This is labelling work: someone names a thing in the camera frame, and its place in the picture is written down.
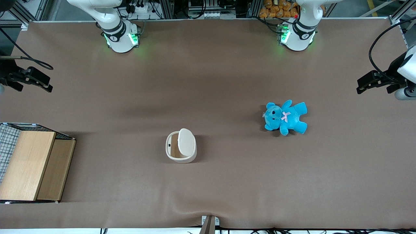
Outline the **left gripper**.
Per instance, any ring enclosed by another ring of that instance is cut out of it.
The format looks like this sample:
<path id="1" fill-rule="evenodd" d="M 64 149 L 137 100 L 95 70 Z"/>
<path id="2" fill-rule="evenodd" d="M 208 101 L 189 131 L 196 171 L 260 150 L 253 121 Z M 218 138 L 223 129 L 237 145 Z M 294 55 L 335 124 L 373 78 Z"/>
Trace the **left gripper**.
<path id="1" fill-rule="evenodd" d="M 357 80 L 357 94 L 360 95 L 366 90 L 378 86 L 388 86 L 387 92 L 399 92 L 399 94 L 415 94 L 415 46 L 410 46 L 407 52 L 392 61 L 389 68 L 384 71 L 388 78 L 383 78 L 377 71 L 369 71 Z"/>

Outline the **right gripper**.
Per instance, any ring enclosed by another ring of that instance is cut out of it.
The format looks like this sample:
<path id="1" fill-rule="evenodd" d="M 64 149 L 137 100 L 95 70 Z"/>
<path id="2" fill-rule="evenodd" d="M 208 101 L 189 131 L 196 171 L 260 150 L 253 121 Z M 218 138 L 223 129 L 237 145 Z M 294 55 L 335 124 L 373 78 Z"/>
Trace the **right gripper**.
<path id="1" fill-rule="evenodd" d="M 0 61 L 0 81 L 3 86 L 9 86 L 18 92 L 23 90 L 23 85 L 20 82 L 25 82 L 26 75 L 29 74 L 32 81 L 32 85 L 38 86 L 46 92 L 52 92 L 53 86 L 49 84 L 50 77 L 45 73 L 39 71 L 37 68 L 19 67 L 14 60 L 1 60 Z"/>

